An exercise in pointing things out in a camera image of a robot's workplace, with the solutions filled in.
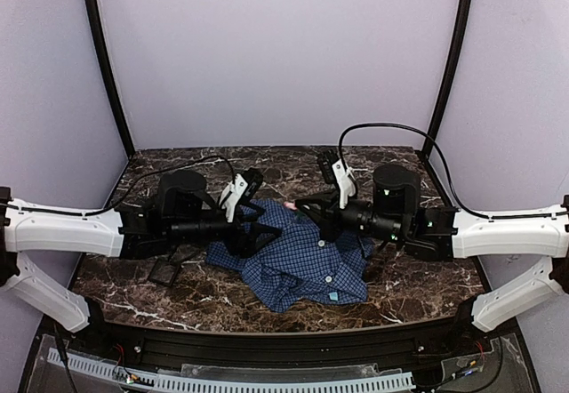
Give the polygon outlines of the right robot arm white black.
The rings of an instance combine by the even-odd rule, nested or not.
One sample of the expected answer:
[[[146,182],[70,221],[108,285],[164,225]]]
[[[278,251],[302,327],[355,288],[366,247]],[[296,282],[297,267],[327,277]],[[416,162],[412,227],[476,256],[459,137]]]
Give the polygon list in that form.
[[[421,261],[478,255],[533,254],[539,260],[505,285],[465,300],[453,333],[488,333],[512,317],[568,292],[568,205],[531,213],[472,214],[454,206],[422,208],[421,177],[398,164],[373,172],[373,199],[357,198],[349,168],[335,162],[323,170],[333,189],[295,201],[295,207],[333,242],[342,233],[394,244]]]

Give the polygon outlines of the blue checked shirt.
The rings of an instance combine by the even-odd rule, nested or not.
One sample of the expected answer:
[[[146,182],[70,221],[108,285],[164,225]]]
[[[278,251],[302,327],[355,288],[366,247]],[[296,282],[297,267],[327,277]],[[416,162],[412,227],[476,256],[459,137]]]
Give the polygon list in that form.
[[[300,299],[327,305],[367,300],[364,272],[374,249],[371,239],[345,231],[326,242],[307,216],[272,199],[254,203],[265,210],[260,223],[281,229],[281,237],[245,259],[230,255],[222,242],[211,243],[207,263],[238,272],[259,300],[279,313]]]

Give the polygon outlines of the pink pompom brooch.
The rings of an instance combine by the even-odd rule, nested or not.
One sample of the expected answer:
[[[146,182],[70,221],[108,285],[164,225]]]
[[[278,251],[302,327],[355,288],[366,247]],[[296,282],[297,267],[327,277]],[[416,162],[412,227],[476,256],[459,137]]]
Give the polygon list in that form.
[[[284,202],[284,207],[286,207],[287,209],[292,210],[292,211],[298,210],[297,206],[293,202]]]

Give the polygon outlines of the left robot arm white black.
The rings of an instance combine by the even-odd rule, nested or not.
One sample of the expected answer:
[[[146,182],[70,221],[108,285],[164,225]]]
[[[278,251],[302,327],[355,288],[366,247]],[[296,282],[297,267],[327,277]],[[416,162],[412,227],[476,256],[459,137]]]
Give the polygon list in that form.
[[[36,266],[31,251],[91,253],[145,260],[181,245],[220,242],[238,258],[252,257],[279,238],[281,229],[259,222],[264,209],[252,202],[263,182],[256,169],[234,176],[219,199],[205,177],[189,169],[166,173],[140,207],[89,212],[35,205],[1,189],[1,289],[41,311],[67,332],[100,337],[100,306],[72,293]]]

